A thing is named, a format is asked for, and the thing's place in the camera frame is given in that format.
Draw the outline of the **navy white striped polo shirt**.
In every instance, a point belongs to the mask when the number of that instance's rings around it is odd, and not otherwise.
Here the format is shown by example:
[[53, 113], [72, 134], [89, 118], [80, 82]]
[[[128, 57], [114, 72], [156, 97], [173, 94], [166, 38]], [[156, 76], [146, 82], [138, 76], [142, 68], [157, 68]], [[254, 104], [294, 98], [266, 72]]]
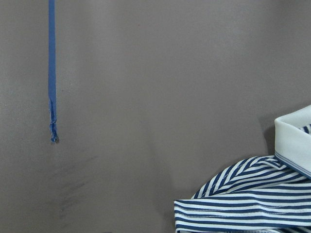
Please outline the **navy white striped polo shirt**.
[[308, 233], [311, 109], [275, 119], [275, 153], [237, 162], [174, 201], [178, 233]]

